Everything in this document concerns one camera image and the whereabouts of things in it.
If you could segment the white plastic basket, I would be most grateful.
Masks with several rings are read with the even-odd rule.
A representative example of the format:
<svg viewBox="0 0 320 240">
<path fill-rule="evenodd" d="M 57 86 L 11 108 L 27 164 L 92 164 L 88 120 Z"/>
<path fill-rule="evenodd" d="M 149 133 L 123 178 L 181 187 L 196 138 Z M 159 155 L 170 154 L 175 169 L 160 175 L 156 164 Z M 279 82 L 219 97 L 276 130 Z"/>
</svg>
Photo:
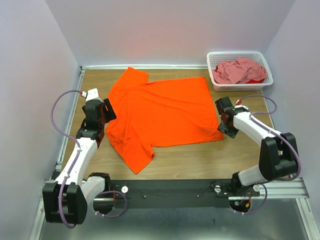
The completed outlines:
<svg viewBox="0 0 320 240">
<path fill-rule="evenodd" d="M 235 61 L 238 57 L 246 58 L 257 62 L 263 66 L 267 72 L 267 78 L 262 83 L 244 84 L 219 84 L 214 79 L 214 71 L 217 65 L 223 61 Z M 271 86 L 274 83 L 273 76 L 267 60 L 259 51 L 216 51 L 209 52 L 206 56 L 209 77 L 216 92 L 235 92 L 235 91 L 258 91 L 263 87 Z"/>
</svg>

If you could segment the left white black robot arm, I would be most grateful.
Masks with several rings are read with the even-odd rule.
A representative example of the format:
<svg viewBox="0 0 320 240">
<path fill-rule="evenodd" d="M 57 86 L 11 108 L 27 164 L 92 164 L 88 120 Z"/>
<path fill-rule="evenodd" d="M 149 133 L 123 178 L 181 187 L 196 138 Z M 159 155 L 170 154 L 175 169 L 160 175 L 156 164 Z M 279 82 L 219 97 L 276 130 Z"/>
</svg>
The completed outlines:
<svg viewBox="0 0 320 240">
<path fill-rule="evenodd" d="M 87 100 L 82 110 L 85 118 L 73 138 L 75 146 L 66 170 L 42 189 L 46 221 L 62 223 L 69 229 L 84 222 L 88 205 L 96 196 L 104 198 L 111 191 L 111 179 L 107 173 L 94 172 L 85 183 L 82 181 L 104 138 L 105 124 L 117 118 L 115 111 L 107 98 Z"/>
</svg>

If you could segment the aluminium front rail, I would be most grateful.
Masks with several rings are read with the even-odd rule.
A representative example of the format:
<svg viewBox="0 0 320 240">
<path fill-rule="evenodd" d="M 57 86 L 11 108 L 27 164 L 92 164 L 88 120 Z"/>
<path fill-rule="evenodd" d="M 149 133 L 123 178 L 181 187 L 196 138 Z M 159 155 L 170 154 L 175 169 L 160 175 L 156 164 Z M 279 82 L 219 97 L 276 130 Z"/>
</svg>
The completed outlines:
<svg viewBox="0 0 320 240">
<path fill-rule="evenodd" d="M 254 185 L 258 187 L 260 195 L 254 198 L 272 198 L 272 199 L 295 199 L 295 198 L 308 198 L 309 194 L 305 187 L 303 180 L 296 179 L 293 181 L 276 181 L 276 182 L 269 182 Z M 97 196 L 102 194 L 110 194 L 114 193 L 115 191 L 112 190 L 104 191 L 99 193 Z"/>
</svg>

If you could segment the orange t shirt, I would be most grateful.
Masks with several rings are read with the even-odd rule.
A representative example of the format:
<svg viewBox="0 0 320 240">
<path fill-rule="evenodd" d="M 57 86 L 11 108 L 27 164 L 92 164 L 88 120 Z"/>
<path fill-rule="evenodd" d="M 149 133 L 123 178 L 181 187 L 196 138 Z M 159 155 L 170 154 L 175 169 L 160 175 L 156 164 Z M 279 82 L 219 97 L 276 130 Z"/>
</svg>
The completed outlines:
<svg viewBox="0 0 320 240">
<path fill-rule="evenodd" d="M 224 138 L 203 76 L 151 82 L 148 73 L 129 67 L 108 99 L 116 119 L 108 124 L 106 135 L 135 174 L 153 160 L 155 147 Z"/>
</svg>

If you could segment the red t shirt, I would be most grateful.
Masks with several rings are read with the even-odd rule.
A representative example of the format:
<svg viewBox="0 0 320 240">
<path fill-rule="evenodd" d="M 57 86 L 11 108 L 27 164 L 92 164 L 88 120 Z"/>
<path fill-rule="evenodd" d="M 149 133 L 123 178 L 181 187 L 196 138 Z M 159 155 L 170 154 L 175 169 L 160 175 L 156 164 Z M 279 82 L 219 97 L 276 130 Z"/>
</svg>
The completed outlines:
<svg viewBox="0 0 320 240">
<path fill-rule="evenodd" d="M 261 80 L 249 80 L 248 82 L 246 82 L 246 84 L 261 84 L 265 81 L 265 79 L 261 79 Z"/>
</svg>

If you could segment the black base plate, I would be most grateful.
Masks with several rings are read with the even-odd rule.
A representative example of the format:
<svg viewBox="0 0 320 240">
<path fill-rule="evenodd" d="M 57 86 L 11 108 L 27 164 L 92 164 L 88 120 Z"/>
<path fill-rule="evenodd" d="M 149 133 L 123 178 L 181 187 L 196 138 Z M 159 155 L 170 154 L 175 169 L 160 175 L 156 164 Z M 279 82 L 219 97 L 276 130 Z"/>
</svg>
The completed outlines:
<svg viewBox="0 0 320 240">
<path fill-rule="evenodd" d="M 104 193 L 93 201 L 102 214 L 112 210 L 167 208 L 237 208 L 248 211 L 247 202 L 260 196 L 251 185 L 232 188 L 230 179 L 113 180 L 114 193 Z"/>
</svg>

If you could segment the pink t shirt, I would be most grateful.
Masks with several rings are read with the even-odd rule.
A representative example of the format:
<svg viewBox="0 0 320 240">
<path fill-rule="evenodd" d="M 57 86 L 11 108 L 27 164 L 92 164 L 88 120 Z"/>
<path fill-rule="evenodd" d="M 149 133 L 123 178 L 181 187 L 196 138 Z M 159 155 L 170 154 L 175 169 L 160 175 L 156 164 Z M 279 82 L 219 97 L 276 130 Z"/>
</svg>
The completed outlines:
<svg viewBox="0 0 320 240">
<path fill-rule="evenodd" d="M 246 84 L 249 80 L 268 78 L 267 70 L 258 62 L 238 57 L 236 60 L 221 61 L 212 72 L 217 84 Z"/>
</svg>

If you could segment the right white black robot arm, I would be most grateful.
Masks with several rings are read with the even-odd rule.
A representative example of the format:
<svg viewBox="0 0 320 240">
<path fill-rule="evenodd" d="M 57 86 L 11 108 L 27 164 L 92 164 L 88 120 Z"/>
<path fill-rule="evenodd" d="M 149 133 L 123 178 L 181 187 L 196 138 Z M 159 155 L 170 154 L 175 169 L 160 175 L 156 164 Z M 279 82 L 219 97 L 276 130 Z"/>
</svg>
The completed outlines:
<svg viewBox="0 0 320 240">
<path fill-rule="evenodd" d="M 241 196 L 255 185 L 291 181 L 299 176 L 301 163 L 293 134 L 281 133 L 262 123 L 240 99 L 232 104 L 229 97 L 222 97 L 215 101 L 215 106 L 221 119 L 217 128 L 221 133 L 233 139 L 241 131 L 260 146 L 257 165 L 234 173 L 228 184 L 216 185 L 216 189 Z"/>
</svg>

